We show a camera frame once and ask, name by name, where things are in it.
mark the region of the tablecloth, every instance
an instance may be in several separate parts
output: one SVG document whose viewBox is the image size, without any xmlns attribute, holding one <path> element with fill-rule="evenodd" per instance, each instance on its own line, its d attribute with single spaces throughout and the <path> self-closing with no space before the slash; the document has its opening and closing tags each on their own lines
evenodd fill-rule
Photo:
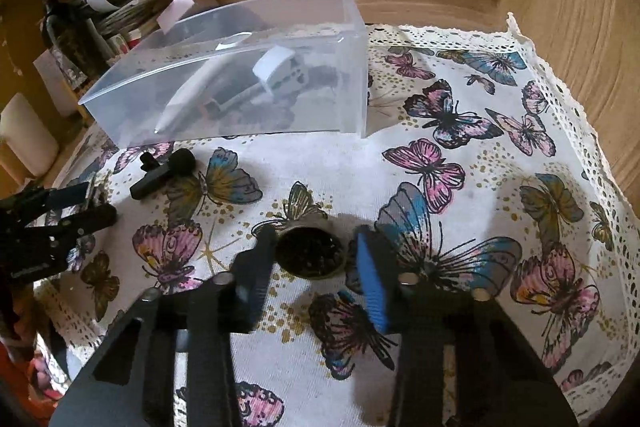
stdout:
<svg viewBox="0 0 640 427">
<path fill-rule="evenodd" d="M 144 288 L 196 287 L 250 248 L 261 223 L 314 214 L 345 249 L 356 225 L 372 225 L 407 270 L 496 295 L 588 420 L 638 352 L 638 223 L 582 108 L 512 16 L 508 25 L 495 34 L 370 26 L 364 138 L 118 150 L 94 126 L 56 183 L 98 172 L 118 222 L 84 238 L 71 269 L 37 288 L 69 350 L 85 362 Z M 197 174 L 132 200 L 140 153 L 163 161 L 180 147 L 193 151 Z M 257 329 L 232 338 L 244 425 L 384 425 L 400 338 L 375 332 L 360 293 L 349 256 L 327 280 L 274 267 Z M 183 386 L 178 377 L 179 423 Z M 455 409 L 447 386 L 444 419 Z"/>
</svg>

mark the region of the blue butterfly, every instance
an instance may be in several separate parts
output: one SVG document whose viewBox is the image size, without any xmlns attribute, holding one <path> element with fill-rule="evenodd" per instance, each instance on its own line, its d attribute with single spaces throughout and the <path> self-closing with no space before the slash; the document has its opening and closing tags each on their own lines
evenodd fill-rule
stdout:
<svg viewBox="0 0 640 427">
<path fill-rule="evenodd" d="M 396 194 L 380 208 L 375 228 L 398 250 L 399 266 L 430 280 L 441 289 L 482 288 L 497 296 L 522 257 L 522 247 L 511 237 L 492 237 L 459 252 L 474 240 L 442 251 L 433 246 L 427 201 L 411 183 L 401 183 Z"/>
<path fill-rule="evenodd" d="M 351 376 L 353 356 L 370 347 L 385 367 L 396 365 L 388 352 L 393 341 L 376 331 L 364 308 L 345 290 L 319 295 L 309 305 L 309 322 L 322 344 L 322 356 L 335 380 Z"/>
<path fill-rule="evenodd" d="M 169 227 L 191 219 L 204 198 L 218 203 L 254 203 L 262 198 L 257 182 L 238 168 L 238 155 L 222 147 L 213 151 L 206 174 L 172 178 L 165 192 L 169 198 Z"/>
<path fill-rule="evenodd" d="M 520 55 L 516 52 L 462 52 L 460 57 L 467 66 L 487 74 L 489 78 L 505 86 L 517 86 L 518 84 L 516 84 L 512 73 L 516 70 L 525 70 L 527 68 Z"/>
</svg>

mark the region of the bottle label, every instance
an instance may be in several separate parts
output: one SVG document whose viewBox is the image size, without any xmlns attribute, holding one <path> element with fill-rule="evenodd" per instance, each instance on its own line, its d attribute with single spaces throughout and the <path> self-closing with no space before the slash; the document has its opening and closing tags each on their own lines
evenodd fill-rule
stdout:
<svg viewBox="0 0 640 427">
<path fill-rule="evenodd" d="M 56 59 L 58 67 L 65 75 L 71 89 L 76 90 L 87 81 L 87 76 L 57 46 L 52 46 L 51 54 Z"/>
</svg>

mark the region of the black lapel microphone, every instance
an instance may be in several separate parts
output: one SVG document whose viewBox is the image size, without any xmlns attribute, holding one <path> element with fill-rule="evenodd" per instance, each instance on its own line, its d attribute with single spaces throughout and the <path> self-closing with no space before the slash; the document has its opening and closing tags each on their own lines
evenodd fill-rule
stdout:
<svg viewBox="0 0 640 427">
<path fill-rule="evenodd" d="M 129 188 L 131 197 L 135 200 L 141 200 L 152 194 L 174 176 L 186 176 L 196 168 L 196 158 L 188 149 L 178 149 L 162 165 L 150 152 L 142 153 L 140 160 L 142 161 L 141 168 L 146 171 L 146 174 L 144 178 Z"/>
</svg>

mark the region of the white lace trim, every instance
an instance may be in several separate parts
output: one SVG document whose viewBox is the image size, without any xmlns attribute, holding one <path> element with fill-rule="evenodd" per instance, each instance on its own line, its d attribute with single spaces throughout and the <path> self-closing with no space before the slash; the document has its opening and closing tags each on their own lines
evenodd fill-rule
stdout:
<svg viewBox="0 0 640 427">
<path fill-rule="evenodd" d="M 609 163 L 598 143 L 598 135 L 588 123 L 582 105 L 574 100 L 566 84 L 554 75 L 551 66 L 538 57 L 534 43 L 522 35 L 511 13 L 508 15 L 507 24 L 507 32 L 491 34 L 457 29 L 444 30 L 434 26 L 416 28 L 372 25 L 369 26 L 369 42 L 382 46 L 420 46 L 495 53 L 518 52 L 544 93 L 583 165 L 596 192 L 598 203 L 604 208 L 612 224 L 616 245 L 614 254 L 620 268 L 621 285 L 626 298 L 629 339 L 626 357 L 597 378 L 565 393 L 578 421 L 584 421 L 593 417 L 604 407 L 638 353 L 637 332 L 640 329 L 640 320 L 636 309 L 636 299 L 638 299 L 636 282 L 640 280 L 636 267 L 640 266 L 640 248 L 638 248 L 640 241 L 636 241 L 636 230 L 639 229 L 640 221 L 616 184 Z M 633 232 L 630 237 L 625 233 L 629 231 Z"/>
<path fill-rule="evenodd" d="M 65 339 L 69 351 L 84 365 L 101 342 L 98 332 L 91 322 L 83 320 L 81 315 L 66 304 L 65 299 L 48 280 L 40 281 L 34 286 L 33 292 L 56 331 Z"/>
</svg>

